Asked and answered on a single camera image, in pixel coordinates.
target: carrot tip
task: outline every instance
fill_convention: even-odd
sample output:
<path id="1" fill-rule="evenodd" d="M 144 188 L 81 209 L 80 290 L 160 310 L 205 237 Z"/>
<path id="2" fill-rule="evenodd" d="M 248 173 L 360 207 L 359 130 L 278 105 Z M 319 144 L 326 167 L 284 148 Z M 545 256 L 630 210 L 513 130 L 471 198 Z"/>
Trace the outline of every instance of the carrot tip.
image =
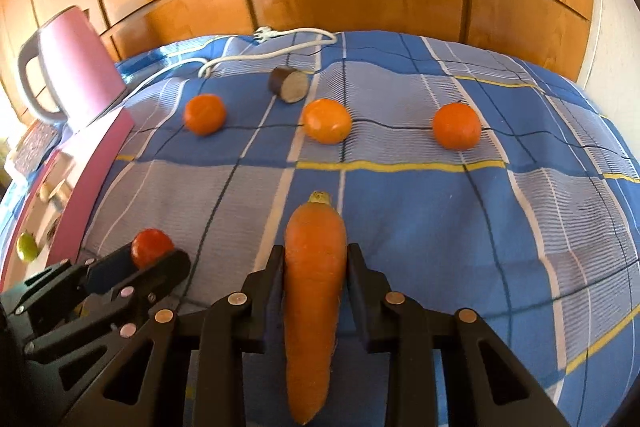
<path id="1" fill-rule="evenodd" d="M 314 190 L 309 196 L 309 203 L 324 203 L 331 206 L 331 196 L 322 190 Z"/>

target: kettle handle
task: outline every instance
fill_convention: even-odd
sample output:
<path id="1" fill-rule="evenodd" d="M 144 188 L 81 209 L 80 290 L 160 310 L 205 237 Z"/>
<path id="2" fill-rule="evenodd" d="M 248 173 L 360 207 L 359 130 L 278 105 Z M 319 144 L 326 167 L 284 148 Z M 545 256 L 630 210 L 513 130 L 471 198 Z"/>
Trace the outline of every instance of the kettle handle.
<path id="1" fill-rule="evenodd" d="M 40 102 L 38 102 L 38 100 L 36 99 L 36 96 L 33 94 L 33 89 L 31 89 L 31 86 L 29 84 L 29 79 L 27 77 L 27 63 L 32 58 L 36 58 L 39 55 L 40 33 L 39 31 L 36 31 L 22 45 L 22 47 L 20 48 L 20 53 L 18 54 L 18 90 L 20 91 L 20 95 L 26 103 L 27 107 L 36 118 L 49 124 L 65 123 L 66 114 L 60 110 L 56 112 L 47 111 L 44 107 L 42 107 L 40 105 Z M 42 74 L 44 75 L 46 82 L 47 71 L 45 71 L 44 68 L 42 68 Z"/>

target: green tomato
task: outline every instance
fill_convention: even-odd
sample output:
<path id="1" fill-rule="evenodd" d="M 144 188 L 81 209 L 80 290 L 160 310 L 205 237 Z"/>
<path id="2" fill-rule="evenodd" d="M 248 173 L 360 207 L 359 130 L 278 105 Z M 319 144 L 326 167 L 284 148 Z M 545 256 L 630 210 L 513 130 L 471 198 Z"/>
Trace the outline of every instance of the green tomato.
<path id="1" fill-rule="evenodd" d="M 36 240 L 29 232 L 22 232 L 15 245 L 18 257 L 23 263 L 31 263 L 40 253 Z"/>

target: checkered bed sheet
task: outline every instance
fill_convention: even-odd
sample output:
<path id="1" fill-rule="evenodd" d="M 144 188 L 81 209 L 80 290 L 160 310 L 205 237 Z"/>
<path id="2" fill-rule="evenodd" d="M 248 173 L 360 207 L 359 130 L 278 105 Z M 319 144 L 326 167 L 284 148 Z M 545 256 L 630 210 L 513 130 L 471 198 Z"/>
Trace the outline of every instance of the checkered bed sheet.
<path id="1" fill-rule="evenodd" d="M 185 58 L 316 38 L 198 38 L 119 69 L 135 82 Z M 287 105 L 268 91 L 268 74 L 283 64 L 310 74 L 305 101 Z M 160 76 L 127 102 L 135 126 L 95 205 L 81 261 L 146 227 L 163 229 L 193 264 L 168 305 L 196 311 L 238 290 L 282 242 L 292 211 L 326 190 L 349 241 L 393 289 L 438 311 L 476 309 L 572 426 L 609 420 L 640 369 L 639 166 L 575 84 L 505 55 L 389 32 L 348 32 L 327 47 L 222 63 L 209 80 L 197 78 L 198 67 Z M 202 138 L 184 128 L 182 111 L 204 92 L 222 97 L 228 118 Z M 303 105 L 321 97 L 353 117 L 342 144 L 302 132 Z M 434 141 L 431 119 L 450 102 L 480 115 L 474 149 Z M 330 396 L 314 425 L 383 425 L 386 364 L 386 355 L 363 352 L 343 299 Z M 248 420 L 293 425 L 282 342 L 244 365 Z"/>

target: electric kettle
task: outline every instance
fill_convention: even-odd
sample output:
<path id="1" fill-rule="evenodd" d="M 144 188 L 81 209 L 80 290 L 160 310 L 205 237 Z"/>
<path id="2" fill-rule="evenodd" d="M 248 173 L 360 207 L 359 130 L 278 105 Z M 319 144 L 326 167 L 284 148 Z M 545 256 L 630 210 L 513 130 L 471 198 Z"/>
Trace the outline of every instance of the electric kettle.
<path id="1" fill-rule="evenodd" d="M 36 57 L 59 111 L 44 109 L 31 89 L 26 67 Z M 127 89 L 100 37 L 78 6 L 51 18 L 22 45 L 18 76 L 18 90 L 33 116 L 46 123 L 66 122 L 73 131 L 89 125 L 118 103 Z"/>

